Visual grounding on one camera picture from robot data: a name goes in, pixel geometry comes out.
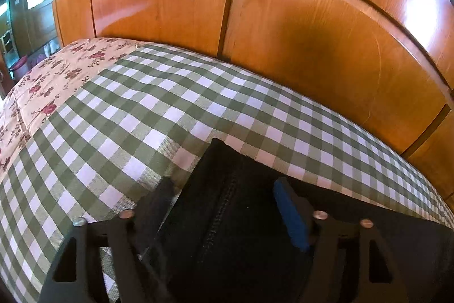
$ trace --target mattress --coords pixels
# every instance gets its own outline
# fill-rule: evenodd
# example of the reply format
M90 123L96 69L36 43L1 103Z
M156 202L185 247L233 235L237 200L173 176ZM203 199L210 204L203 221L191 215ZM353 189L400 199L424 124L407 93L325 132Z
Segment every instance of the mattress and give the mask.
M100 221L133 208L162 176L182 189L214 137L301 181L453 228L452 212L428 180L338 113L229 63L110 40L74 43L24 77L36 83L37 71L60 59L85 63L75 85L65 89L73 79L62 75L76 74L70 65L38 90L53 87L50 95L24 93L39 103L36 123L24 125L30 138L10 150L0 183L0 275L18 302L37 301L71 220ZM93 47L99 43L106 49ZM104 279L114 300L111 269Z

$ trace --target pink floral fabric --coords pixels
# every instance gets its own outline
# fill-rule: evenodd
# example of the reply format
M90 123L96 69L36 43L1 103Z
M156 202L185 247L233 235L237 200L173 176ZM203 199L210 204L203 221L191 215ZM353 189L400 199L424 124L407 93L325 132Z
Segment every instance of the pink floral fabric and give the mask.
M0 112L0 179L61 103L141 44L118 38L78 40L31 69L8 93Z

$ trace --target metal screw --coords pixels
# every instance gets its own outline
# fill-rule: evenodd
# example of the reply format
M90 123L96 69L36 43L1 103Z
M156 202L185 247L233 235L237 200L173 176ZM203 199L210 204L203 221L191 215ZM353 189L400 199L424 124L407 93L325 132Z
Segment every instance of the metal screw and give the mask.
M125 209L118 214L118 217L127 220L128 218L134 217L134 211L132 209Z
M86 225L86 224L87 224L87 220L85 218L83 218L83 217L76 218L73 221L73 225L76 226L76 227L83 226L83 225Z
M328 214L325 211L314 211L314 218L317 220L326 220L328 218Z
M367 218L365 218L364 220L361 220L360 225L364 228L374 227L374 223L371 220L368 220Z

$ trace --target green gingham sheet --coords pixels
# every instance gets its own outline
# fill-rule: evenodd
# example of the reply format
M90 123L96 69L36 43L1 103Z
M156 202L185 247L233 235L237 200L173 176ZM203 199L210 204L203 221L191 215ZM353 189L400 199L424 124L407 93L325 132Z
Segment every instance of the green gingham sheet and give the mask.
M133 208L162 176L182 188L214 137L289 176L454 226L427 179L356 124L229 63L151 43L60 106L0 184L0 275L15 299L38 300L71 220ZM111 270L104 280L114 297Z

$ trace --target red bucket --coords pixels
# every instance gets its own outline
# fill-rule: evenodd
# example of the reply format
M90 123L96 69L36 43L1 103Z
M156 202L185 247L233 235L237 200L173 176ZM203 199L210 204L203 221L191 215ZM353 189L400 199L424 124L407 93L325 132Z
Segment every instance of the red bucket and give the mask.
M14 81L19 81L28 71L27 56L21 57L14 65L10 67L13 73Z

